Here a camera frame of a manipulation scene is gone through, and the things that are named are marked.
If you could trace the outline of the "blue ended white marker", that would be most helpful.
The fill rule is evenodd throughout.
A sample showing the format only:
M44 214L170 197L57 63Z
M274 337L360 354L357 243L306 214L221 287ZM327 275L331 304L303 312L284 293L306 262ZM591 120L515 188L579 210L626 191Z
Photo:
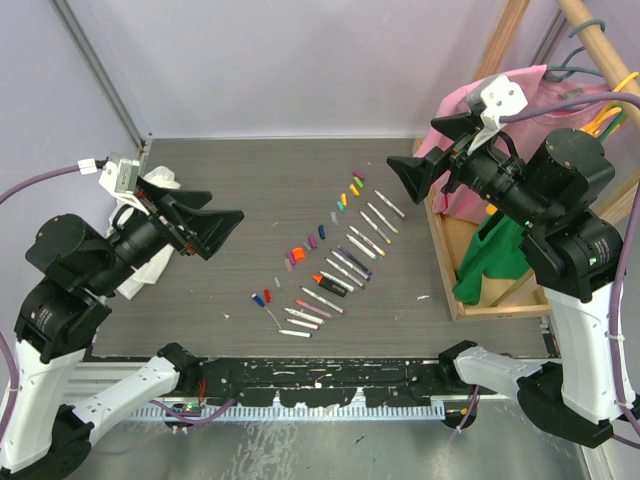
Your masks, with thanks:
M334 250L330 250L331 254L336 257L338 260L340 260L344 265L346 265L348 268L350 268L351 270L353 270L356 274L358 274L360 277L362 277L363 279L365 279L366 281L370 280L370 277L367 273L365 273L364 271L362 271L359 267L357 267L353 262L351 262L350 260L348 260L346 257L344 257L342 254L334 251Z

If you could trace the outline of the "orange capped black highlighter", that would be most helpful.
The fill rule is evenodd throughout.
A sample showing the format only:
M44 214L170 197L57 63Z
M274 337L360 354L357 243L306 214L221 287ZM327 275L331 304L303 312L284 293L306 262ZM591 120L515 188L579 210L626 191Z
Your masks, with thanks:
M340 297L345 297L348 293L348 290L345 287L327 278L326 276L313 275L312 278L319 287L329 292L332 292Z

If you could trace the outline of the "pink barcode labelled pen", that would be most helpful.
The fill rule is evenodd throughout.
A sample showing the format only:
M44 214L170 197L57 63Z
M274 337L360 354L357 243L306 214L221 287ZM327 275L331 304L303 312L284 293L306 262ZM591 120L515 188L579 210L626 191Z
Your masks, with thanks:
M317 313L318 315L320 315L320 316L322 316L324 318L330 319L330 318L333 317L333 315L331 313L329 313L329 312L327 312L327 311L325 311L325 310L323 310L323 309L321 309L319 307L313 306L313 305L311 305L311 304L309 304L309 303L307 303L307 302L305 302L303 300L296 299L295 302L300 307L305 308L305 309L307 309L307 310L309 310L311 312Z

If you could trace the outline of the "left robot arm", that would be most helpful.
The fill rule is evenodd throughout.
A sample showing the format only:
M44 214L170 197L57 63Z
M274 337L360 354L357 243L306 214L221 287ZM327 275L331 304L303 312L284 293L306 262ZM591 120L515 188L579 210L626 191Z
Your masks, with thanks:
M1 434L5 479L62 479L97 441L144 404L171 392L194 393L202 360L171 343L143 367L77 404L62 398L98 327L106 299L166 247L213 256L243 220L239 210L211 210L206 191L179 191L140 181L109 235L74 214L56 216L26 253L42 280L22 303L15 325L18 382L7 394L11 417Z

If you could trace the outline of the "red capped white marker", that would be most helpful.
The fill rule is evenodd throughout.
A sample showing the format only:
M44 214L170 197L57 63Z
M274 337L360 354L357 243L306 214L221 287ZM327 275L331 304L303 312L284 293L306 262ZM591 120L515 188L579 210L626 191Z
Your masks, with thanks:
M292 325L296 325L299 327L303 327L303 328L307 328L310 330L318 330L319 329L319 325L313 322L307 322L307 321L303 321L303 320L298 320L298 319L290 319L287 318L286 322L288 322L289 324Z

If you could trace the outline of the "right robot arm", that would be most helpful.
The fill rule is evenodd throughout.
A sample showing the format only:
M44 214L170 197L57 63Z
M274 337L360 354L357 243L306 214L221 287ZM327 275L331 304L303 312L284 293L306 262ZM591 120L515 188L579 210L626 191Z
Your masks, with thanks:
M616 378L621 349L611 346L620 324L610 314L619 299L623 240L592 211L592 203L615 170L601 143L589 134L560 128L546 136L532 158L519 157L505 133L480 141L471 113L437 118L449 138L421 157L391 156L387 162L414 202L435 181L445 191L466 186L523 230L520 244L552 309L561 359L533 364L463 341L442 352L438 379L459 394L470 385L516 401L539 429L595 448L614 435L616 420L639 416L639 397L627 378Z

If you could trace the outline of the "orange highlighter cap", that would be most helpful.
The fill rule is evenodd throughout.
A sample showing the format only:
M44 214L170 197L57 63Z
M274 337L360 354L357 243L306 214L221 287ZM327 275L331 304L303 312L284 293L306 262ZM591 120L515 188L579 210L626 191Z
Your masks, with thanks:
M305 252L301 247L294 248L292 250L292 253L293 253L294 259L296 261L301 261L301 260L304 260L306 258Z

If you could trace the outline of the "blue capped white marker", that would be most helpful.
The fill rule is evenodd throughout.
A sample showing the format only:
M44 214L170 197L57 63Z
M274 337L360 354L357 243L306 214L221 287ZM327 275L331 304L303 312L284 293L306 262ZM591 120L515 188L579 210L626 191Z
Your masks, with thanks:
M312 338L312 333L310 332L303 332L303 331L296 331L296 330L288 330L288 329L280 329L278 330L278 332L282 335L287 335L287 336L292 336L292 337L299 337L299 338Z

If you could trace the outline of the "green capped white marker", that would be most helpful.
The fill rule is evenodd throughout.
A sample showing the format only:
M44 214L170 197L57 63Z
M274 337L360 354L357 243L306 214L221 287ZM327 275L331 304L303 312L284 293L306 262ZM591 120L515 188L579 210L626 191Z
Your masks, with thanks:
M399 230L377 209L371 202L367 201L368 208L391 230L394 234L398 234Z

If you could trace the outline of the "yellow ended white marker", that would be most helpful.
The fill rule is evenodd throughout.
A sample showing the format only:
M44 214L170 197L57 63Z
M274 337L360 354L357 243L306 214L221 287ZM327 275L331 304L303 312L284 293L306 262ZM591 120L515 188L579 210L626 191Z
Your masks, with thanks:
M366 245L368 245L369 247L371 247L376 254L378 254L379 256L386 256L386 252L384 250L382 250L380 247L378 247L372 240L370 240L365 234L363 234L362 232L360 232L359 230L357 230L355 227L353 227L352 225L349 225L349 229L355 233L361 240L363 240L365 242Z

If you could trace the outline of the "teal ended white marker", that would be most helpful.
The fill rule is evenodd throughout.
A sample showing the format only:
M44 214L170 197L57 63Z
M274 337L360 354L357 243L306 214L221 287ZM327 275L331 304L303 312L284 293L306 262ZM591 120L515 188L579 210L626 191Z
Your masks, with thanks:
M346 234L347 239L354 245L356 246L362 253L364 253L368 258L376 261L378 259L378 255L376 253L374 253L372 250L370 250L368 247L366 247L365 245L363 245L359 240L357 240L355 237L353 237L350 234Z

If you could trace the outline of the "blue pen cap with eraser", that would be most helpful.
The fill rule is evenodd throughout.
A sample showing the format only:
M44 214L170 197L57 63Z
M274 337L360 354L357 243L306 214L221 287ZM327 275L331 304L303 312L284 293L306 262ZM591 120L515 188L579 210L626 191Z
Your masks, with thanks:
M264 300L263 300L263 299L262 299L262 298L261 298L257 293L252 294L252 299L253 299L253 300L254 300L254 301L255 301L255 302L256 302L260 307L262 307L262 308L264 308L264 307L265 307L265 302L264 302Z

